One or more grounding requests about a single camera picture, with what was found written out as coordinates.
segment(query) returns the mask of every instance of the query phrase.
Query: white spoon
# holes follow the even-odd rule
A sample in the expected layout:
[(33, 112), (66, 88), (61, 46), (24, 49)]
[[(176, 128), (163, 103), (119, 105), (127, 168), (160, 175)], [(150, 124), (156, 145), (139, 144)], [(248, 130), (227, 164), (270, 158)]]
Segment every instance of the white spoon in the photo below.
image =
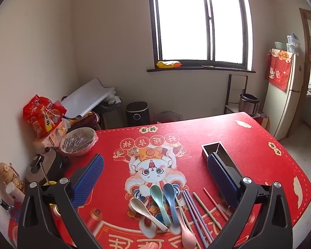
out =
[(137, 198), (132, 198), (130, 199), (130, 206), (139, 214), (144, 215), (145, 217), (147, 217), (148, 219), (150, 219), (153, 223), (155, 223), (162, 231), (166, 232), (168, 231), (168, 228), (161, 223), (157, 218), (155, 218), (152, 214), (150, 214), (150, 212), (148, 211), (148, 209), (146, 209), (146, 207), (144, 206), (144, 203), (141, 202), (139, 199)]

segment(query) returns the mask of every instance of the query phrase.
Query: green spoon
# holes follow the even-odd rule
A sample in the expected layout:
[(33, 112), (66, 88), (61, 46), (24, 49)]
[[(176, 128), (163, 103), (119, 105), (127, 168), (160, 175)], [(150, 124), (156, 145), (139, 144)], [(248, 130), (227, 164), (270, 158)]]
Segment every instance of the green spoon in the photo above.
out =
[(165, 223), (166, 226), (170, 226), (171, 221), (165, 210), (165, 207), (163, 206), (163, 193), (160, 187), (156, 184), (152, 185), (150, 188), (150, 193), (151, 193), (151, 197), (157, 203), (160, 209), (161, 215), (163, 216), (163, 222)]

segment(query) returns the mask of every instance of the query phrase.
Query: trash bin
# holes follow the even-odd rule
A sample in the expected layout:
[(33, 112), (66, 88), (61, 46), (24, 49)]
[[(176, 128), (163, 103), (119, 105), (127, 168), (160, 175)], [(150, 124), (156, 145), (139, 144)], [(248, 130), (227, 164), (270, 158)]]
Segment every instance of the trash bin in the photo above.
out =
[(126, 117), (128, 126), (141, 126), (150, 124), (148, 103), (132, 102), (126, 106)]
[(154, 117), (156, 123), (178, 122), (181, 121), (182, 118), (182, 115), (172, 111), (164, 111)]

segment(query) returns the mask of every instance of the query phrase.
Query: purple chopstick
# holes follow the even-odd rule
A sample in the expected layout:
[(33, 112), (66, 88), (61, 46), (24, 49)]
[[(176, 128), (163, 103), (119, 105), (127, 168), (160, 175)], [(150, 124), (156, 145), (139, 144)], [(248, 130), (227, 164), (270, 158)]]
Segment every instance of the purple chopstick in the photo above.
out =
[(195, 226), (196, 226), (196, 228), (197, 228), (198, 234), (199, 234), (199, 236), (200, 236), (200, 238), (201, 238), (201, 240), (202, 240), (202, 242), (203, 242), (203, 245), (205, 246), (205, 248), (208, 248), (208, 246), (207, 246), (207, 244), (206, 244), (206, 241), (205, 241), (205, 239), (204, 239), (204, 235), (203, 235), (202, 231), (201, 231), (200, 228), (199, 228), (199, 225), (198, 225), (198, 223), (197, 223), (196, 217), (195, 217), (195, 215), (194, 215), (194, 213), (193, 213), (193, 211), (192, 211), (192, 208), (190, 207), (190, 204), (189, 204), (189, 202), (188, 202), (188, 199), (187, 199), (188, 197), (185, 195), (185, 191), (181, 191), (181, 194), (182, 194), (182, 196), (183, 196), (183, 198), (184, 198), (184, 200), (185, 200), (185, 203), (186, 203), (187, 206), (188, 206), (188, 209), (189, 209), (189, 212), (190, 212), (190, 214), (191, 214), (192, 220), (194, 221), (194, 224), (195, 224)]
[(209, 243), (212, 243), (212, 239), (211, 239), (210, 235), (208, 234), (206, 228), (204, 227), (204, 225), (203, 225), (203, 223), (202, 223), (203, 218), (200, 219), (200, 217), (198, 216), (198, 213), (196, 212), (196, 210), (195, 210), (194, 206), (192, 205), (192, 203), (191, 203), (191, 201), (190, 201), (189, 198), (188, 198), (188, 202), (189, 202), (189, 204), (190, 204), (190, 207), (192, 208), (192, 211), (193, 211), (194, 214), (195, 214), (195, 217), (196, 217), (196, 219), (197, 219), (197, 222), (198, 222), (199, 225), (200, 225), (200, 228), (201, 228), (202, 231), (205, 233), (205, 236), (206, 236), (206, 238), (208, 239)]
[(207, 228), (207, 225), (205, 224), (205, 222), (204, 222), (204, 220), (203, 220), (203, 217), (201, 216), (200, 212), (198, 211), (197, 206), (196, 206), (196, 204), (194, 203), (194, 201), (193, 201), (193, 199), (192, 199), (192, 197), (191, 197), (189, 191), (186, 189), (185, 192), (186, 192), (188, 198), (190, 199), (190, 201), (191, 201), (193, 207), (195, 208), (195, 210), (196, 210), (196, 212), (197, 212), (197, 214), (198, 214), (200, 220), (202, 221), (202, 223), (203, 223), (203, 225), (204, 225), (204, 227), (205, 227), (207, 233), (210, 235), (210, 238), (211, 238), (211, 240), (213, 241), (214, 239), (213, 239), (213, 237), (212, 237), (212, 235), (211, 235), (209, 229)]

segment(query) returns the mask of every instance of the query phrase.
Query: window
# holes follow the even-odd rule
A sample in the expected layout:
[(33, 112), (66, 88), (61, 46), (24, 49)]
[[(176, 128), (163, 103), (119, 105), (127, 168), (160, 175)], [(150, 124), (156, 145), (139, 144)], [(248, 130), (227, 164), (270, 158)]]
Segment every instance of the window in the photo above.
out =
[(246, 69), (243, 0), (150, 0), (154, 61)]

